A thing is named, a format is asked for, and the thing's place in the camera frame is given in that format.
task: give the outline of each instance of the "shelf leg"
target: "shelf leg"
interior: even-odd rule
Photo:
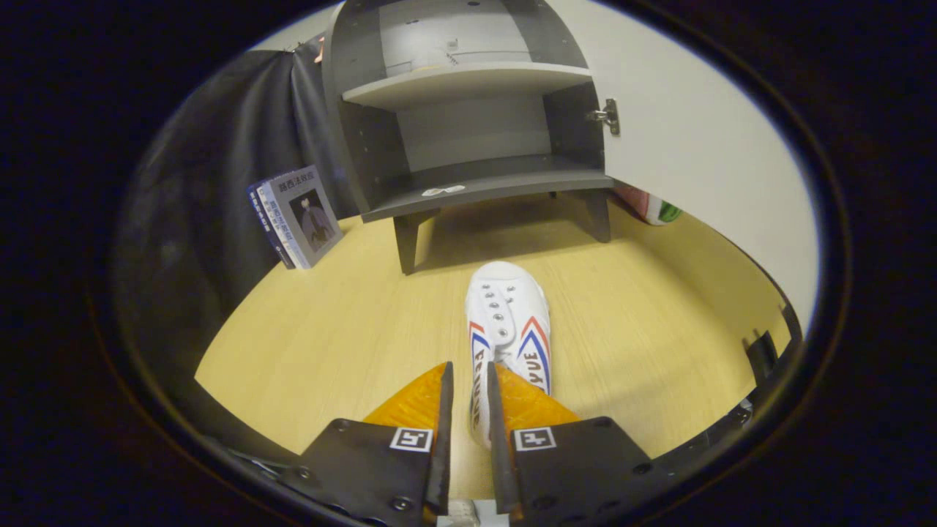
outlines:
[[[608,220],[608,193],[604,190],[591,191],[586,196],[586,205],[592,217],[592,235],[604,244],[612,241],[612,225]]]
[[[420,232],[420,224],[438,213],[439,209],[433,209],[405,216],[394,216],[397,255],[400,257],[400,270],[405,275],[413,274],[416,269],[416,238]]]

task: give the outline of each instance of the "screw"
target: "screw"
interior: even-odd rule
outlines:
[[[396,496],[391,500],[391,507],[394,510],[399,510],[401,512],[410,510],[413,507],[413,503],[410,502],[407,498],[401,496]]]

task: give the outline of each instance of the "white sticker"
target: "white sticker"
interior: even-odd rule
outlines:
[[[394,450],[429,452],[432,447],[433,430],[431,429],[397,429],[391,441],[391,448]]]
[[[518,452],[528,450],[544,450],[556,448],[557,442],[553,439],[550,427],[542,429],[525,429],[514,431],[514,446]]]

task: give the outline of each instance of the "white wall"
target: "white wall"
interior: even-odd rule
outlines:
[[[284,52],[292,50],[296,47],[297,43],[306,42],[315,35],[324,33],[329,27],[329,21],[332,19],[332,12],[335,11],[336,7],[338,7],[338,4],[316,11],[286,27],[280,28],[269,37],[261,40],[256,46],[251,48],[250,51],[270,50]]]
[[[686,210],[745,250],[781,286],[806,333],[820,271],[816,218],[796,159],[772,123],[668,36],[595,2],[546,1],[582,49],[599,100],[617,101],[620,137],[604,127],[608,175]]]

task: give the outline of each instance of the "white sneaker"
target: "white sneaker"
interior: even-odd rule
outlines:
[[[495,361],[550,395],[550,316],[543,289],[524,269],[486,263],[472,275],[466,294],[472,353],[472,436],[491,448],[488,362]]]

